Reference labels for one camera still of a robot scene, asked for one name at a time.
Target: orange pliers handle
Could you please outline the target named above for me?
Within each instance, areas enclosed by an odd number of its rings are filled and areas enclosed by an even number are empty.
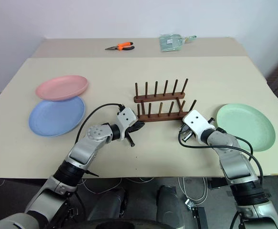
[[[133,44],[133,42],[125,42],[125,43],[121,43],[117,45],[117,49],[118,50],[132,50],[135,48],[135,46],[131,46]]]

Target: green plate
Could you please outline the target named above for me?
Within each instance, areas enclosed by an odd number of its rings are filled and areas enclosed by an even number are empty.
[[[241,137],[253,147],[254,151],[264,151],[272,147],[276,134],[273,125],[257,109],[245,104],[227,104],[216,115],[219,127],[227,133]],[[239,141],[243,149],[248,145]]]

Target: table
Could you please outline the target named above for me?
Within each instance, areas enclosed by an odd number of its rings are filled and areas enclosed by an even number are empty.
[[[128,40],[136,46],[132,51],[103,50]],[[86,115],[104,103],[123,103],[136,111],[135,82],[143,94],[145,82],[149,82],[149,92],[153,93],[155,81],[161,90],[165,80],[169,80],[167,90],[172,91],[175,79],[179,79],[180,91],[186,78],[189,81],[184,110],[189,109],[193,99],[197,99],[195,109],[207,119],[215,117],[224,104],[253,106],[269,118],[276,131],[274,145],[255,152],[255,156],[265,175],[277,175],[278,98],[242,46],[232,38],[198,39],[180,52],[162,53],[156,44],[159,45],[157,39],[45,41],[0,95],[0,177],[48,178],[73,146],[79,126],[52,138],[37,136],[28,127],[30,112],[41,101],[35,88],[67,74],[84,76],[90,82],[88,90],[80,95],[86,104]],[[159,103],[153,102],[152,113],[158,112]],[[163,112],[170,103],[164,102]],[[112,123],[116,113],[114,107],[101,109],[86,128]],[[140,131],[131,133],[135,147],[131,148],[127,140],[105,145],[89,169],[100,177],[222,177],[219,158],[213,150],[188,149],[178,144],[180,125],[180,121],[146,123]],[[194,140],[187,143],[197,144]]]

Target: plate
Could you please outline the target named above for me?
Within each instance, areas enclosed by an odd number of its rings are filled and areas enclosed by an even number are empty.
[[[267,150],[275,142],[273,125],[264,114],[251,106],[227,104],[218,111],[216,121],[227,133],[250,142],[254,151]],[[249,150],[246,143],[239,140],[239,144]]]
[[[29,127],[39,136],[59,136],[74,129],[84,114],[85,104],[80,97],[56,102],[44,100],[32,110]]]
[[[80,75],[65,75],[48,80],[36,88],[36,95],[44,100],[60,101],[83,93],[88,81]]]

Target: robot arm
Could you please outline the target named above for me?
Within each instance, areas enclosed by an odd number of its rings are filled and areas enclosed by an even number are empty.
[[[68,210],[67,198],[77,189],[77,184],[96,157],[98,149],[113,140],[125,137],[134,146],[129,132],[140,129],[144,123],[130,108],[122,107],[116,124],[94,125],[84,138],[68,153],[54,175],[50,176],[26,207],[18,213],[0,220],[0,229],[39,229],[61,222]]]
[[[213,125],[196,110],[189,112],[184,118],[182,132],[192,136],[201,144],[209,146],[240,145],[233,135],[222,129],[216,130]],[[237,211],[245,225],[261,228],[262,224],[278,229],[278,214],[270,200],[266,197],[258,177],[247,157],[240,151],[231,148],[213,148],[220,158],[220,166],[236,200]]]

